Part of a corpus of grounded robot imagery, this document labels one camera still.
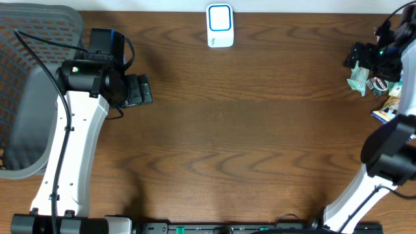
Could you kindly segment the teal wet wipes pack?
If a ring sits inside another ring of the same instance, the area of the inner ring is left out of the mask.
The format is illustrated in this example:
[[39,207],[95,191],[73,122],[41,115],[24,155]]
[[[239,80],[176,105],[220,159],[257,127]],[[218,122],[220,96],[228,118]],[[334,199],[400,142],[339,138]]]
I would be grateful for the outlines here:
[[350,88],[358,91],[362,97],[365,95],[369,72],[368,69],[362,68],[357,61],[356,65],[351,69],[350,78],[346,80]]

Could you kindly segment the yellow snack bag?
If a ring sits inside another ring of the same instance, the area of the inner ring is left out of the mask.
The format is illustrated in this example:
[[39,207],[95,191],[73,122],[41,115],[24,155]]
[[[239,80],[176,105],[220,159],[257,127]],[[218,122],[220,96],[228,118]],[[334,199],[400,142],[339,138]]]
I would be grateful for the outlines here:
[[383,104],[382,108],[375,110],[371,113],[371,116],[376,118],[379,122],[386,124],[392,120],[397,113],[398,106],[400,104],[400,95],[402,90],[402,80],[397,83],[391,83],[389,85],[388,95],[389,98]]

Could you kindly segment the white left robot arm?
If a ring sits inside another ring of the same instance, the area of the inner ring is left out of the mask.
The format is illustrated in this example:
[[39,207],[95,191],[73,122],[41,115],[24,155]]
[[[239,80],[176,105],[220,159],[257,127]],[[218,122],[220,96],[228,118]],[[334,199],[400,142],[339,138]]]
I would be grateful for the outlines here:
[[57,91],[57,123],[46,172],[29,214],[15,214],[13,233],[139,233],[126,216],[90,218],[90,176],[98,136],[110,109],[150,104],[145,75],[127,74],[130,41],[95,28],[90,47],[47,77]]

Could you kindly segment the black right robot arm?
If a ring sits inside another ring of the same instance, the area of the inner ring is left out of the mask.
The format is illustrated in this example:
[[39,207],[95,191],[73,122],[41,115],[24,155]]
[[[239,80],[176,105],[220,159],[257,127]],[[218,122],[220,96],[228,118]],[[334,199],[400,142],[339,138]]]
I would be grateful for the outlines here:
[[376,44],[355,43],[347,68],[366,68],[386,81],[402,81],[395,117],[366,139],[361,167],[343,193],[314,219],[308,231],[353,233],[359,221],[386,194],[415,179],[415,2],[399,7],[400,25],[394,31],[386,18],[375,30]]

